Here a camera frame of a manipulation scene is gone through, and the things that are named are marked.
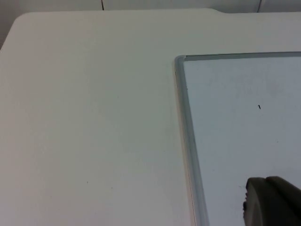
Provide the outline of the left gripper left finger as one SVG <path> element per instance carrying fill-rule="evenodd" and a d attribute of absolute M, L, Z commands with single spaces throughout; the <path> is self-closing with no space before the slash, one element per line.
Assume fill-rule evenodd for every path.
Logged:
<path fill-rule="evenodd" d="M 299 226 L 301 224 L 301 216 L 295 215 L 266 178 L 247 180 L 243 218 L 246 226 Z"/>

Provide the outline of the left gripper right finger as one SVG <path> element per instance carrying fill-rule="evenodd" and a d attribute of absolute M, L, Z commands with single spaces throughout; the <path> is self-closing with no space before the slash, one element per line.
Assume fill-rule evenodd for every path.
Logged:
<path fill-rule="evenodd" d="M 301 190 L 278 176 L 267 177 L 266 180 L 277 190 L 295 215 L 300 216 Z"/>

